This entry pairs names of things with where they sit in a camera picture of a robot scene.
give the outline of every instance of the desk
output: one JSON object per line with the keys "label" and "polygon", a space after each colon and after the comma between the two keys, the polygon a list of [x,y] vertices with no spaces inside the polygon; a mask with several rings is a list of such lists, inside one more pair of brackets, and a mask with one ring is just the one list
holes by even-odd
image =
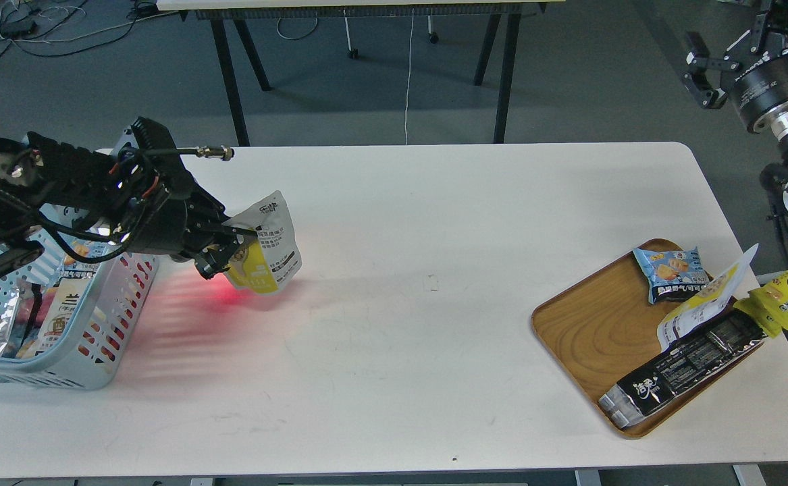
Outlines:
{"label": "desk", "polygon": [[481,0],[479,2],[463,2],[462,0],[429,0],[416,4],[409,0],[157,0],[161,10],[196,10],[199,19],[211,21],[214,43],[226,95],[229,99],[234,132],[238,145],[248,146],[249,136],[246,133],[246,121],[243,117],[242,103],[237,81],[234,79],[234,67],[231,61],[229,41],[226,38],[223,20],[231,19],[240,37],[246,56],[255,72],[256,80],[262,91],[270,91],[271,85],[262,67],[261,59],[256,51],[255,43],[245,19],[248,18],[352,18],[353,16],[437,16],[437,15],[489,15],[483,46],[478,57],[477,69],[472,80],[475,86],[483,84],[493,43],[496,39],[499,21],[502,14],[508,14],[508,25],[505,31],[504,52],[502,53],[502,76],[499,83],[499,98],[496,104],[496,127],[493,131],[493,143],[504,142],[505,129],[508,121],[508,103],[510,88],[514,75],[514,60],[517,56],[517,37],[520,30],[520,17],[524,5],[538,4],[541,10],[547,2],[517,2],[515,0]]}
{"label": "desk", "polygon": [[650,238],[699,246],[710,271],[740,255],[683,145],[240,148],[186,164],[230,212],[281,190],[304,267],[262,298],[165,262],[112,384],[0,384],[0,477],[788,461],[785,338],[628,440],[532,334],[537,305]]}

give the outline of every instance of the black table frame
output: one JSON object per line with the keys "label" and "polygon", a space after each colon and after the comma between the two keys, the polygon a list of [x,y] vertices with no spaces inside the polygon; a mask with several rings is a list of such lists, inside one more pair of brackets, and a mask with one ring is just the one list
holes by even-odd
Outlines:
{"label": "black table frame", "polygon": [[[547,3],[535,2],[541,11],[546,9]],[[449,16],[449,15],[489,15],[486,32],[483,36],[483,45],[478,57],[477,69],[472,79],[474,86],[483,84],[483,77],[490,60],[493,43],[496,40],[496,31],[502,15],[508,16],[508,28],[505,32],[504,52],[502,53],[502,77],[499,83],[498,104],[496,104],[496,127],[493,131],[493,143],[504,142],[505,129],[508,123],[508,105],[510,105],[510,89],[514,76],[514,61],[517,57],[517,37],[520,31],[520,19],[523,15],[523,3],[458,3],[458,4],[415,4],[415,5],[366,5],[345,7],[280,7],[262,9],[202,9],[196,10],[196,18],[211,22],[211,31],[217,47],[217,57],[220,70],[223,73],[223,83],[226,96],[229,99],[229,108],[234,132],[237,135],[238,145],[249,146],[249,135],[246,132],[246,120],[243,116],[243,107],[240,104],[240,92],[237,80],[234,77],[229,41],[225,33],[225,20],[231,20],[237,30],[240,42],[243,44],[246,56],[255,72],[261,91],[272,89],[267,80],[265,69],[261,65],[259,53],[255,43],[246,27],[246,19],[256,18],[358,18],[359,16]]]}

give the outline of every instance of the gray basket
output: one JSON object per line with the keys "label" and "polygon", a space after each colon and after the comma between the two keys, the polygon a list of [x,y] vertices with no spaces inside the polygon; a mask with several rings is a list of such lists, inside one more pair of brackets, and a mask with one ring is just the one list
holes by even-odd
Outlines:
{"label": "gray basket", "polygon": [[[32,240],[39,240],[45,253],[0,279],[0,316],[17,279],[50,282],[63,259],[61,249],[44,232]],[[156,271],[156,258],[138,253],[100,264],[56,344],[27,360],[0,358],[0,382],[85,390],[107,385],[115,377]]]}

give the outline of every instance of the wood grain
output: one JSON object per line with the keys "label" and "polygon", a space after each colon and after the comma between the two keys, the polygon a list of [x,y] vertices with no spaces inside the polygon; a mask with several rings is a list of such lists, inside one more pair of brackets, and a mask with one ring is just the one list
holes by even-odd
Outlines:
{"label": "wood grain", "polygon": [[[649,240],[640,248],[682,249],[672,241],[660,239]],[[598,399],[627,373],[661,353],[657,326],[680,304],[651,305],[648,292],[643,271],[633,253],[628,253],[532,313],[535,334],[604,418],[607,417],[598,406]],[[629,439],[643,437],[723,373],[717,373],[634,427],[621,430],[609,418],[607,422]]]}

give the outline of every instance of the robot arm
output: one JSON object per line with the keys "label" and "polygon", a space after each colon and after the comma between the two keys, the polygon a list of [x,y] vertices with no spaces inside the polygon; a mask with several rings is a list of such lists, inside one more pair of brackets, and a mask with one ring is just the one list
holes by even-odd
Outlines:
{"label": "robot arm", "polygon": [[[240,240],[255,232],[224,225],[225,207],[196,183],[181,154],[229,160],[233,150],[176,148],[164,126],[143,117],[109,155],[34,132],[22,142],[0,138],[0,277],[42,254],[38,242],[26,239],[40,228],[83,263],[128,251],[193,259],[205,279],[226,270]],[[47,218],[45,207],[63,218]],[[64,234],[107,241],[113,250],[88,258]]]}
{"label": "robot arm", "polygon": [[[754,25],[721,58],[710,57],[699,34],[687,33],[687,41],[691,52],[682,81],[697,104],[718,109],[730,101],[748,132],[768,127],[779,141],[783,162],[768,164],[760,183],[788,267],[788,0],[763,0]],[[717,87],[706,79],[708,71],[720,73]]]}

